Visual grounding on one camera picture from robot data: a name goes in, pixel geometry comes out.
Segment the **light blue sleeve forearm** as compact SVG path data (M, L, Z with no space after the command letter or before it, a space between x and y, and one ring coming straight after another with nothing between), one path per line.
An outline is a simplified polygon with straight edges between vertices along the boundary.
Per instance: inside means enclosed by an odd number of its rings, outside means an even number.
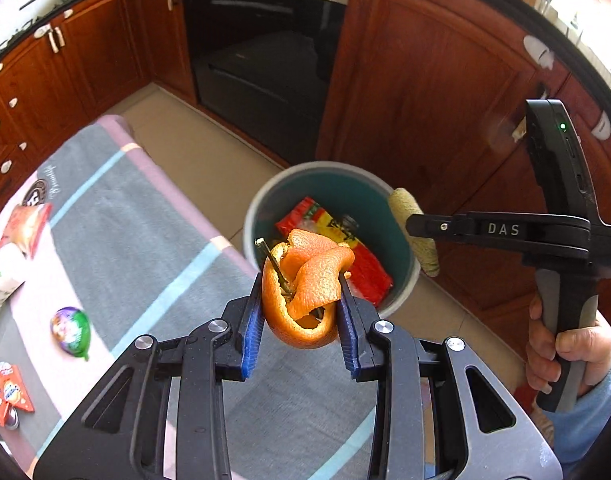
M567 474L586 456L611 417L611 365L606 376L567 413L549 413L554 452Z

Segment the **person's right hand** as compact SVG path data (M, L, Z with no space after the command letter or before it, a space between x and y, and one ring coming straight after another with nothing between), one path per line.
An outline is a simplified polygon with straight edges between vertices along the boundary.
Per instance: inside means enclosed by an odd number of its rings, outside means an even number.
M578 396L596 387L611 369L611 326L601 312L590 327L567 330L554 335L542 321L543 306L539 295L529 304L528 343L526 345L527 384L544 393L552 391L552 384L563 369L556 358L569 362L584 362L585 372Z

